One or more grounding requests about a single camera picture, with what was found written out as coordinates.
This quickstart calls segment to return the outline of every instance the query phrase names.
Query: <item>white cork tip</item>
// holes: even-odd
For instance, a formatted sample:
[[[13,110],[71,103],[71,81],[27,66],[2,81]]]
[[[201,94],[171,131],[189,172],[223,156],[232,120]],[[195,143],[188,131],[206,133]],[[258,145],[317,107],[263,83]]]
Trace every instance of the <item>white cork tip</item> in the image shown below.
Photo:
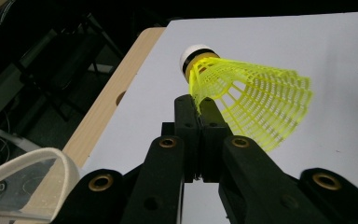
[[[190,56],[190,54],[192,54],[194,51],[197,51],[199,49],[211,49],[211,48],[206,45],[203,45],[203,44],[197,44],[197,45],[192,45],[192,46],[188,47],[187,49],[185,49],[185,51],[182,53],[182,56],[180,57],[180,61],[179,61],[179,68],[181,71],[183,69],[183,65],[185,64],[185,61],[188,58],[188,56]]]

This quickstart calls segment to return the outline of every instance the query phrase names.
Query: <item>clear plastic cover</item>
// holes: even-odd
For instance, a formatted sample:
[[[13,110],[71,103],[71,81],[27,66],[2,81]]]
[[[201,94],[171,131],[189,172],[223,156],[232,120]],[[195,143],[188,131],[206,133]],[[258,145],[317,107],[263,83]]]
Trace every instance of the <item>clear plastic cover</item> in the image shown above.
[[[12,220],[49,223],[79,178],[75,164],[53,148],[28,152],[3,164],[0,223]]]

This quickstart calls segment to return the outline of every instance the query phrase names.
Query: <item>yellow plastic mesh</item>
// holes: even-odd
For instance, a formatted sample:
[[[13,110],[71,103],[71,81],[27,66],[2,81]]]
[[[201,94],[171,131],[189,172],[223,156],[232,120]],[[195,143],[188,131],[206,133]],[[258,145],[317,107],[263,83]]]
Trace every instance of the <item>yellow plastic mesh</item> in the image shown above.
[[[197,106],[214,99],[231,131],[266,151],[294,131],[312,98],[310,79],[295,70],[213,57],[193,65],[189,93]]]

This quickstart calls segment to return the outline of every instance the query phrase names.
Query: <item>black cork band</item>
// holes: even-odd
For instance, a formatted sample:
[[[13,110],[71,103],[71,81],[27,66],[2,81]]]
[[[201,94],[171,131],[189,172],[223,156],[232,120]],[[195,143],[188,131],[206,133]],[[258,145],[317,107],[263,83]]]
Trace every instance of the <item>black cork band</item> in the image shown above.
[[[182,67],[183,74],[186,73],[187,66],[191,62],[191,60],[193,60],[195,57],[197,57],[197,55],[200,55],[202,53],[214,53],[214,54],[216,54],[211,49],[197,49],[196,51],[192,52],[190,55],[188,55],[188,57],[185,59],[185,61],[183,63],[183,67]]]

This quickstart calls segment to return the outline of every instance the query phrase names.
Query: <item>white table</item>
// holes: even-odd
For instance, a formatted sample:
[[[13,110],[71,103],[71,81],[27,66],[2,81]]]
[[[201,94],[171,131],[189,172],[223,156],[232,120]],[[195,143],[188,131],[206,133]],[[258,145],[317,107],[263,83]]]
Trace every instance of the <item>white table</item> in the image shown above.
[[[173,121],[174,99],[187,94],[179,58],[193,44],[206,44],[223,58],[311,77],[309,114],[269,155],[294,177],[321,167],[358,187],[358,12],[172,21],[107,123],[85,172],[125,174],[144,161],[161,123]],[[185,185],[183,223],[229,223],[217,184]]]

